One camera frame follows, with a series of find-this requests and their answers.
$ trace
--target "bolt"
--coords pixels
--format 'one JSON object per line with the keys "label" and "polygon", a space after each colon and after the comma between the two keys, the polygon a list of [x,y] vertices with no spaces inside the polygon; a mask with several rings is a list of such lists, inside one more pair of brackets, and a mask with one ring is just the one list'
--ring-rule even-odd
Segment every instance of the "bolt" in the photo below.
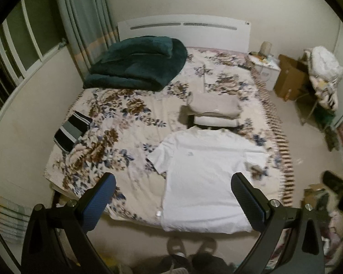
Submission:
{"label": "bolt", "polygon": [[281,203],[278,200],[271,200],[271,205],[273,207],[278,207]]}
{"label": "bolt", "polygon": [[310,204],[306,204],[305,208],[309,211],[313,210],[313,207]]}
{"label": "bolt", "polygon": [[69,207],[74,207],[77,203],[77,200],[70,200],[66,203],[66,205]]}
{"label": "bolt", "polygon": [[39,210],[42,209],[42,207],[43,207],[42,204],[37,204],[37,205],[34,206],[34,210],[35,210],[35,211],[39,211]]}

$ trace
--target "floral bedspread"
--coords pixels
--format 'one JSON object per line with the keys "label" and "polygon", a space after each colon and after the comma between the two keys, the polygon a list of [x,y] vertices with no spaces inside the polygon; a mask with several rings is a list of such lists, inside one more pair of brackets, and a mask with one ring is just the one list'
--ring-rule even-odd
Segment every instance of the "floral bedspread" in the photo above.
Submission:
{"label": "floral bedspread", "polygon": [[105,172],[113,173],[117,190],[107,206],[113,219],[160,225],[165,174],[159,175],[146,156],[173,131],[187,128],[187,94],[238,95],[242,113],[235,132],[263,146],[270,154],[262,174],[253,171],[255,187],[281,199],[284,166],[268,126],[259,92],[245,69],[244,54],[188,48],[187,62],[161,92],[86,89],[70,108],[92,117],[91,128],[65,154],[54,145],[45,177],[80,197]]}

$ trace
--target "window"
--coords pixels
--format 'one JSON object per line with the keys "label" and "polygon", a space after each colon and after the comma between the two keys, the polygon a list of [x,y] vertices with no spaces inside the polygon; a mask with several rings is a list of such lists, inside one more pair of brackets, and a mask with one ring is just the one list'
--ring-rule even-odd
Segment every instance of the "window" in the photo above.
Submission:
{"label": "window", "polygon": [[61,46],[56,0],[21,0],[0,27],[0,110],[14,89]]}

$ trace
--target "folded beige garment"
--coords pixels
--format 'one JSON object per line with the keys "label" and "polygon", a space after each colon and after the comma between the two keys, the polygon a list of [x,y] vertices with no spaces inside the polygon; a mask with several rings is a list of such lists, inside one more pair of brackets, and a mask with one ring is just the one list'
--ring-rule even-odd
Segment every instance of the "folded beige garment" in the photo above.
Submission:
{"label": "folded beige garment", "polygon": [[200,115],[236,118],[241,112],[239,97],[236,95],[190,92],[187,105],[195,114]]}
{"label": "folded beige garment", "polygon": [[239,125],[238,119],[230,119],[221,116],[205,116],[196,114],[194,116],[194,124],[208,127],[237,127]]}

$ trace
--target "gray curtain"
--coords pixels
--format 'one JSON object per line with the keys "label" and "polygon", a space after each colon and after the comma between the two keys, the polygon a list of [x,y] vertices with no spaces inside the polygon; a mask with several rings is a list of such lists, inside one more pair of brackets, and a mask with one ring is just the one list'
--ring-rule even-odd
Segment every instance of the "gray curtain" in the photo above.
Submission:
{"label": "gray curtain", "polygon": [[32,209],[0,197],[0,234],[5,241],[22,243]]}
{"label": "gray curtain", "polygon": [[118,41],[107,0],[57,0],[62,22],[82,77]]}

